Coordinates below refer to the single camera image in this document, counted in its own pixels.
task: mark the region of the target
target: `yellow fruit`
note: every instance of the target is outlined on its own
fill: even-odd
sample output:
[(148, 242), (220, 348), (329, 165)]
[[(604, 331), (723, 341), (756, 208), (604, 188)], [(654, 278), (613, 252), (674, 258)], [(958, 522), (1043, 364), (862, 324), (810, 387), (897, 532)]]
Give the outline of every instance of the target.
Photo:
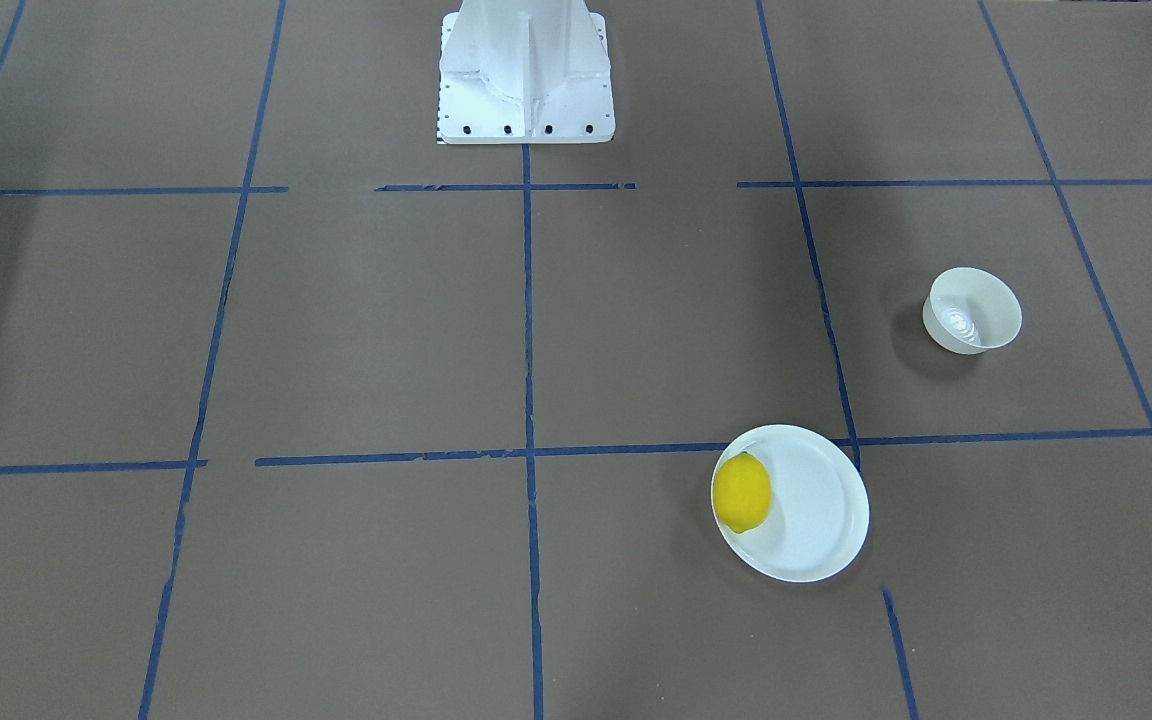
[(733, 532), (744, 533), (767, 520), (772, 510), (772, 478), (748, 452), (723, 462), (714, 475), (714, 511)]

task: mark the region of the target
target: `plate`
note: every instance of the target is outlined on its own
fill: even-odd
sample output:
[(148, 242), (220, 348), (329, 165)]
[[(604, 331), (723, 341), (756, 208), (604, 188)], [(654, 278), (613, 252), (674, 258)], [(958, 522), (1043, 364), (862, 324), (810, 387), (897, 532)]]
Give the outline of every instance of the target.
[[(733, 439), (723, 462), (749, 452), (772, 478), (772, 509), (763, 524), (735, 533), (718, 520), (728, 547), (764, 575), (814, 583), (861, 553), (869, 532), (869, 495), (856, 465), (828, 438), (796, 425), (763, 425)], [(713, 480), (708, 485), (713, 509)]]

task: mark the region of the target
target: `white metal bracket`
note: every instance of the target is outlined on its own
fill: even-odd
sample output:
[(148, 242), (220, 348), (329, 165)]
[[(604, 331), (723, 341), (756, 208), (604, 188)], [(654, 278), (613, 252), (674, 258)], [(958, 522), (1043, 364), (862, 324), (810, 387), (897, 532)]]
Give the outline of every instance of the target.
[(465, 0), (444, 18), (438, 138), (607, 142), (607, 22), (585, 0)]

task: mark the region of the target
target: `white cup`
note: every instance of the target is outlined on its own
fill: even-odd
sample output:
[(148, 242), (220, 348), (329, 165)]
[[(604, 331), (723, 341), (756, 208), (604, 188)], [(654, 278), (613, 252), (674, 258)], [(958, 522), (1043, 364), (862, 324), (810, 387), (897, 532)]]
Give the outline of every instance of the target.
[(923, 302), (923, 327), (958, 355), (1002, 347), (1020, 334), (1020, 301), (1006, 282), (984, 270), (946, 270)]

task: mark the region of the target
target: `white plate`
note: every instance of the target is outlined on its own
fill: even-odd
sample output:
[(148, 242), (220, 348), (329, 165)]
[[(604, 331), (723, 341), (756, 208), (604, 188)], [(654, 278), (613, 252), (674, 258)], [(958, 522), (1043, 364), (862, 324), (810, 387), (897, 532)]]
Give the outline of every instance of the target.
[[(869, 495), (856, 465), (835, 444), (795, 425), (763, 425), (733, 439), (714, 465), (749, 452), (772, 477), (772, 509), (763, 524), (735, 533), (714, 523), (732, 551), (764, 575), (813, 583), (844, 569), (869, 532)], [(713, 480), (708, 505), (713, 509)]]

